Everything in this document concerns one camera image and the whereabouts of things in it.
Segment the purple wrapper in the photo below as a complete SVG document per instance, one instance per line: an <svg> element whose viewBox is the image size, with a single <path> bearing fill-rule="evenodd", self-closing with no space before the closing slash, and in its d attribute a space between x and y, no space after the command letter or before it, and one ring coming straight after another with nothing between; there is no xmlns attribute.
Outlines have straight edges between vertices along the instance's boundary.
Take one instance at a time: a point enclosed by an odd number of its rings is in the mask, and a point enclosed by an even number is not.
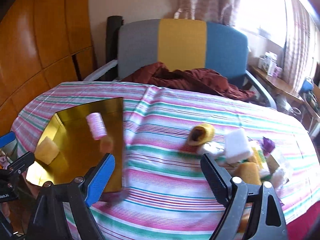
<svg viewBox="0 0 320 240"><path fill-rule="evenodd" d="M275 147L275 143L272 140L265 137L263 138L262 150L265 157L269 156Z"/></svg>
<svg viewBox="0 0 320 240"><path fill-rule="evenodd" d="M280 198L278 198L278 200L279 200L279 203L280 203L280 206L284 206L284 204L282 203L282 201L281 201L281 199Z"/></svg>

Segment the blue object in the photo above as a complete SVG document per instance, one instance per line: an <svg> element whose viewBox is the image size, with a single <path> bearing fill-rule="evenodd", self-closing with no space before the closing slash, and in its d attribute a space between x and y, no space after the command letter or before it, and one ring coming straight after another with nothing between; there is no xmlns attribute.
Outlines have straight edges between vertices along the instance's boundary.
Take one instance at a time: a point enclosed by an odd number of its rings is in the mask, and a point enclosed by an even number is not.
<svg viewBox="0 0 320 240"><path fill-rule="evenodd" d="M313 80L311 77L306 77L300 89L300 93L307 93L309 91L313 91Z"/></svg>
<svg viewBox="0 0 320 240"><path fill-rule="evenodd" d="M92 206L92 204L96 203L107 182L109 181L114 169L115 169L115 158L113 155L109 154L100 167L98 167L98 171L95 173L93 178L89 179L89 184L87 186L87 195L85 197L84 202L88 207Z"/></svg>
<svg viewBox="0 0 320 240"><path fill-rule="evenodd" d="M13 142L16 139L16 135L13 131L0 137L0 148L6 146L8 143Z"/></svg>
<svg viewBox="0 0 320 240"><path fill-rule="evenodd" d="M212 22L207 22L207 36L205 68L219 72L230 84L242 88L247 69L247 36Z"/></svg>

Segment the chair armrest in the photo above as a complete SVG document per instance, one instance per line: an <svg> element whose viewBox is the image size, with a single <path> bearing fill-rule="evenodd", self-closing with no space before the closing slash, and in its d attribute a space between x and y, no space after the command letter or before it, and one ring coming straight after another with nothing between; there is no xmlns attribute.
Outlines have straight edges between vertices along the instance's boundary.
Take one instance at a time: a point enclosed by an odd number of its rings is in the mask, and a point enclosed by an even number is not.
<svg viewBox="0 0 320 240"><path fill-rule="evenodd" d="M83 81L94 81L104 75L107 71L114 68L118 65L118 60L114 59L103 65L101 68L98 68L95 72L92 72L89 76L87 76Z"/></svg>
<svg viewBox="0 0 320 240"><path fill-rule="evenodd" d="M268 93L268 91L259 83L259 81L252 76L252 74L249 71L245 71L245 77L250 81L250 83L256 88L256 90L258 90L258 92L264 96L267 99L267 106L276 109L277 110L277 106L276 106L276 102L273 100L273 98L271 97L271 95Z"/></svg>

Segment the curtain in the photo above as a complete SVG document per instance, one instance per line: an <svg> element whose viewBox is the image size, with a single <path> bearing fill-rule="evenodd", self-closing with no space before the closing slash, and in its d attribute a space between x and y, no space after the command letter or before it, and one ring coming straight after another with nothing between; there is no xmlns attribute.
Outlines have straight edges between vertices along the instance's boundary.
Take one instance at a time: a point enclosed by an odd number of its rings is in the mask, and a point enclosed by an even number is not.
<svg viewBox="0 0 320 240"><path fill-rule="evenodd" d="M284 51L283 80L299 92L305 77L313 78L316 28L299 0L286 0L287 38Z"/></svg>
<svg viewBox="0 0 320 240"><path fill-rule="evenodd" d="M235 25L240 0L180 0L174 18Z"/></svg>

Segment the metal screw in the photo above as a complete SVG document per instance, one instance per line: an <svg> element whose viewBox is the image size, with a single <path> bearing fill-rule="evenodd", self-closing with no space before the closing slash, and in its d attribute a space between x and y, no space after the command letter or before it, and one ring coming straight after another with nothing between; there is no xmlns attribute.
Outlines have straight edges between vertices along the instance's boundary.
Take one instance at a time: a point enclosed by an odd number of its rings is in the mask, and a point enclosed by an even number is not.
<svg viewBox="0 0 320 240"><path fill-rule="evenodd" d="M241 183L242 179L239 178L239 177L233 177L233 178L232 178L232 181L233 181L234 183L236 183L236 184L239 184L239 183Z"/></svg>
<svg viewBox="0 0 320 240"><path fill-rule="evenodd" d="M272 184L269 182L269 181L265 181L263 183L263 185L266 187L266 188L271 188L272 187Z"/></svg>
<svg viewBox="0 0 320 240"><path fill-rule="evenodd" d="M83 177L76 177L75 179L74 179L74 182L75 183L81 183L83 181Z"/></svg>
<svg viewBox="0 0 320 240"><path fill-rule="evenodd" d="M50 187L51 184L52 184L51 181L46 181L46 182L42 185L42 187Z"/></svg>

